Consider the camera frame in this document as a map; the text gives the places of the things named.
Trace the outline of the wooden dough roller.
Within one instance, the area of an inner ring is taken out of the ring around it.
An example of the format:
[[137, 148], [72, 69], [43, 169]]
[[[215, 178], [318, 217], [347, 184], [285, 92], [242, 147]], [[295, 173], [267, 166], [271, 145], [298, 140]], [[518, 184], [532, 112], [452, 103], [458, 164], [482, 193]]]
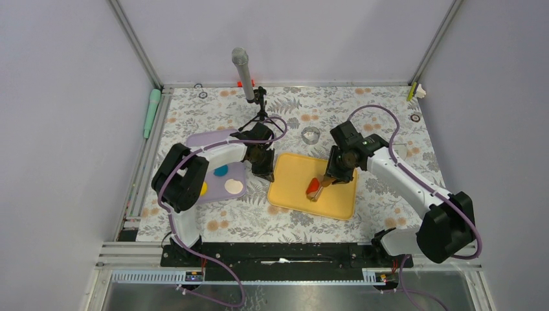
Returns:
[[316, 177], [320, 181], [321, 187], [320, 189], [314, 194], [314, 195], [306, 195], [309, 201], [317, 202], [323, 189], [326, 187], [329, 187], [331, 184], [333, 184], [334, 181], [336, 181], [335, 178], [329, 177], [329, 176], [322, 176], [322, 177]]

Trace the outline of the yellow tray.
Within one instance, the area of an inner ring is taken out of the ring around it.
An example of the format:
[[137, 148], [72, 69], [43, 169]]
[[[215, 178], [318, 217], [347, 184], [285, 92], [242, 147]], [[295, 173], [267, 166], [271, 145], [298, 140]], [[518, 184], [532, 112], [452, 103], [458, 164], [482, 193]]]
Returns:
[[349, 183], [320, 188], [328, 162], [305, 155], [280, 154], [274, 167], [274, 182], [267, 193], [271, 205], [294, 211], [349, 220], [355, 210], [357, 171]]

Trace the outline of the red dough ball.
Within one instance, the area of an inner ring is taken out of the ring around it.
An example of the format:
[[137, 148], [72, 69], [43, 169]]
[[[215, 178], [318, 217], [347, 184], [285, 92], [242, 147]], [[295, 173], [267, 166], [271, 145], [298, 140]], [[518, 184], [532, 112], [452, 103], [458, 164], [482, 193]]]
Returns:
[[321, 187], [321, 184], [318, 178], [312, 178], [306, 189], [306, 194], [308, 196], [314, 195], [320, 189], [320, 187]]

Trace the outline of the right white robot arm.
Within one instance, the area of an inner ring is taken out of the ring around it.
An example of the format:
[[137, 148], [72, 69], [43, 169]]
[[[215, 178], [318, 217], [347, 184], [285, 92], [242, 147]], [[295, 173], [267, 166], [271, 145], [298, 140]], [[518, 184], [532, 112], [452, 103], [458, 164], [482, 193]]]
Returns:
[[349, 183], [356, 168], [373, 174], [401, 196], [421, 218], [419, 227], [387, 229], [372, 239], [371, 257], [387, 267], [399, 255], [422, 254], [442, 263], [476, 240], [473, 202], [464, 192], [453, 194], [418, 174], [377, 134], [362, 136], [346, 121], [330, 131], [335, 142], [324, 178]]

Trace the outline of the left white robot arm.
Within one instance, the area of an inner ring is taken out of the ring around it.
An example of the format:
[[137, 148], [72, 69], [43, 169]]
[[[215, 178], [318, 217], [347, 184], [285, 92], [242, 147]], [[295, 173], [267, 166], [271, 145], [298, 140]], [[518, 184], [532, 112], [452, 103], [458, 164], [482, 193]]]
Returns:
[[268, 182], [275, 180], [275, 151], [278, 140], [272, 129], [256, 123], [250, 130], [235, 132], [205, 146], [187, 147], [177, 143], [171, 147], [156, 171], [151, 187], [160, 207], [168, 213], [172, 240], [178, 245], [176, 258], [185, 266], [197, 264], [201, 250], [196, 223], [196, 208], [206, 175], [219, 167], [247, 161], [252, 174]]

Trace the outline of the flat white dough disc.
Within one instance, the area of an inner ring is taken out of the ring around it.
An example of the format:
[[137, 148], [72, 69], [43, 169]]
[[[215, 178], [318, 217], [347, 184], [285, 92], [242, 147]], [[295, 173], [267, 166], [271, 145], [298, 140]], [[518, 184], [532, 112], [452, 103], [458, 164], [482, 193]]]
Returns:
[[229, 194], [236, 195], [243, 191], [244, 185], [240, 180], [228, 179], [224, 184], [224, 188]]

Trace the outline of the flat blue dough disc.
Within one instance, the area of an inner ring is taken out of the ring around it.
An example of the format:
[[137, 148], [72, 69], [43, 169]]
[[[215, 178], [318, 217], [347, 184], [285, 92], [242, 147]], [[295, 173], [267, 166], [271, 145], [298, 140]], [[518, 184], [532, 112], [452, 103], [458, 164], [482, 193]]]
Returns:
[[223, 165], [221, 167], [218, 167], [214, 170], [214, 175], [217, 176], [217, 177], [223, 177], [225, 175], [227, 175], [229, 171], [229, 166], [228, 165]]

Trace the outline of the metal dough scraper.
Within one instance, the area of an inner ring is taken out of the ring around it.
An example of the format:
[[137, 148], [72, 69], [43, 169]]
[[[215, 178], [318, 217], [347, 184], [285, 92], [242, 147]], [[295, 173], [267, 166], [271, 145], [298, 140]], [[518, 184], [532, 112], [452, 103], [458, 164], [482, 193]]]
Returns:
[[396, 157], [400, 158], [402, 161], [405, 161], [407, 159], [407, 156], [408, 156], [407, 144], [394, 144], [392, 148]]

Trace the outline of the flat yellow dough disc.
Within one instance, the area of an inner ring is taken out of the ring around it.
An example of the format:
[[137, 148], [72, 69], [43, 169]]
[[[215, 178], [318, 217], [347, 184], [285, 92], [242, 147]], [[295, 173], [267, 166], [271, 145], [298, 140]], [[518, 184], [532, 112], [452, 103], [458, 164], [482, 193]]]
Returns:
[[206, 181], [204, 181], [199, 195], [204, 196], [207, 192], [208, 192], [208, 184]]

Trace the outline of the purple tray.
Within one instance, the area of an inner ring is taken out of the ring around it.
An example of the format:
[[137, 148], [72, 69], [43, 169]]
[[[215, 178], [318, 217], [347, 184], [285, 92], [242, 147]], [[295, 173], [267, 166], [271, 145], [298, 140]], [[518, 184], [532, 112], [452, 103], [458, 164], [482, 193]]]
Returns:
[[[234, 132], [237, 132], [237, 130], [225, 129], [212, 132], [195, 133], [187, 138], [185, 146], [193, 148], [210, 145], [229, 137], [230, 134]], [[208, 171], [204, 180], [208, 184], [208, 192], [204, 196], [199, 196], [196, 202], [197, 205], [239, 198], [247, 192], [245, 164], [242, 162], [233, 162], [227, 165], [229, 166], [229, 171], [227, 175], [223, 177], [215, 176], [214, 170]], [[243, 191], [236, 195], [229, 194], [224, 188], [224, 184], [228, 179], [240, 180], [244, 185]]]

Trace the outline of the black mini tripod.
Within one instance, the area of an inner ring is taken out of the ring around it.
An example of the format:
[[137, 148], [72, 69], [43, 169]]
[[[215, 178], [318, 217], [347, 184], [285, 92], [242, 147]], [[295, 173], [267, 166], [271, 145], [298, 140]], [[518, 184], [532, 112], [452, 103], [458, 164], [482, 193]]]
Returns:
[[248, 103], [253, 103], [259, 105], [260, 109], [255, 117], [253, 117], [251, 120], [249, 120], [247, 123], [245, 123], [243, 126], [238, 128], [239, 132], [242, 132], [248, 125], [250, 125], [252, 122], [264, 122], [267, 121], [268, 123], [271, 123], [275, 125], [280, 131], [282, 131], [282, 128], [279, 127], [274, 121], [269, 121], [268, 114], [265, 110], [265, 96], [267, 94], [267, 91], [262, 87], [258, 86], [256, 89], [253, 89], [253, 95], [254, 98], [252, 100], [247, 100]]

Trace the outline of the white corner clip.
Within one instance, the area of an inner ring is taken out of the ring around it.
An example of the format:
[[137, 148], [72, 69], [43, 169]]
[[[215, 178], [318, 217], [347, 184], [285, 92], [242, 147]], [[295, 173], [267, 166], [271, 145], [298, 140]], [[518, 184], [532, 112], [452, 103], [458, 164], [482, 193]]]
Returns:
[[422, 85], [420, 83], [413, 82], [407, 96], [407, 101], [411, 101], [413, 98], [424, 98], [426, 94], [426, 90], [422, 88]]

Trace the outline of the grey microphone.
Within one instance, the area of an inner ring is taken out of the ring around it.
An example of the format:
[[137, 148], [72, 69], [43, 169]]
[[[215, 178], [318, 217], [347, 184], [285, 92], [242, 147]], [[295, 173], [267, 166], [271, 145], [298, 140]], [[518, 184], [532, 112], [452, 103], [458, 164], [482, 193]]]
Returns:
[[231, 60], [239, 74], [241, 87], [244, 91], [247, 102], [254, 103], [255, 94], [249, 71], [249, 56], [247, 54], [247, 51], [242, 47], [235, 47], [232, 50]]

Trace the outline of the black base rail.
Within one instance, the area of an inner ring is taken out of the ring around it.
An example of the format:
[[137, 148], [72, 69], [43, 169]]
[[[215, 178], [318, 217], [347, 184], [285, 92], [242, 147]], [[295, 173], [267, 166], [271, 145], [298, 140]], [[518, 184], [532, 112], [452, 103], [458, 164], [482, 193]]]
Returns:
[[170, 242], [163, 246], [163, 268], [196, 268], [206, 281], [361, 281], [368, 270], [397, 273], [412, 259], [390, 257], [358, 243], [197, 242], [190, 251]]

